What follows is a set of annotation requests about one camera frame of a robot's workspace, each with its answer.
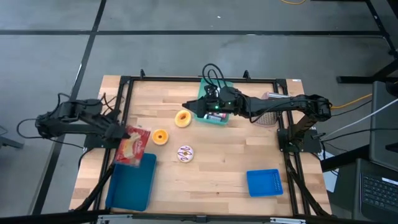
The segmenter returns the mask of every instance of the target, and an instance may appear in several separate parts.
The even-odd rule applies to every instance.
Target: wire basket
[[[266,92],[263,94],[261,97],[262,100],[268,100],[268,99],[278,99],[278,98],[288,98],[290,96],[287,95],[282,95],[278,93],[269,93]],[[282,115],[282,112],[268,112],[264,113],[254,124],[263,126],[263,127],[271,127],[275,126],[276,122],[278,121],[279,116]]]

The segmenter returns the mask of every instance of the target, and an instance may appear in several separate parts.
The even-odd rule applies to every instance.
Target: blue plate
[[[284,193],[277,169],[249,170],[246,176],[250,197],[275,196]]]
[[[115,164],[105,205],[143,212],[147,209],[156,165],[154,154],[144,153],[138,168]]]

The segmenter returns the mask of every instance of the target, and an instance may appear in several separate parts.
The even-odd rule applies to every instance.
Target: blue container
[[[277,169],[249,170],[246,176],[250,197],[275,196],[284,193]]]
[[[218,82],[216,79],[211,79],[211,81],[218,86]],[[224,87],[224,82],[222,80],[220,81],[220,85],[223,88]],[[227,86],[233,87],[233,83],[231,82],[225,82]],[[204,79],[200,80],[200,87],[199,87],[199,93],[198,93],[198,99],[201,98],[202,96],[206,95],[205,91],[205,86],[207,86],[207,82]],[[198,118],[198,116],[195,114],[195,120],[201,121],[201,122],[206,122],[206,123],[211,123],[211,124],[218,124],[218,125],[226,125],[228,120],[229,120],[229,114],[226,115],[225,119],[222,119],[221,121],[213,121],[210,119],[205,119],[205,118]]]
[[[154,154],[144,153],[140,166],[115,164],[105,205],[143,212],[152,191],[156,165]]]

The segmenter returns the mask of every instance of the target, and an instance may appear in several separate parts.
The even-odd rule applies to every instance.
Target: laptop keyboard
[[[398,186],[362,174],[362,202],[398,213]]]

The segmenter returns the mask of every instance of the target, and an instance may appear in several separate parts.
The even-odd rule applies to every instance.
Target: yellow cable
[[[372,93],[371,93],[371,94],[368,94],[368,95],[366,95],[366,96],[362,96],[362,97],[360,97],[360,98],[358,98],[358,99],[356,99],[356,100],[353,100],[353,101],[351,101],[351,102],[349,102],[349,103],[346,103],[346,104],[344,104],[344,105],[341,105],[341,106],[332,106],[330,109],[334,110],[334,109],[341,109],[341,108],[344,108],[344,107],[349,106],[349,105],[352,105],[353,103],[356,103],[356,102],[358,102],[358,101],[360,101],[360,100],[363,100],[363,99],[365,99],[365,98],[368,98],[368,97],[371,96],[371,95],[372,95]]]
[[[303,4],[305,2],[305,0],[300,1],[300,2],[288,2],[288,1],[285,1],[285,0],[280,0],[280,1],[282,1],[282,2],[284,2],[286,4],[294,4],[294,5]]]

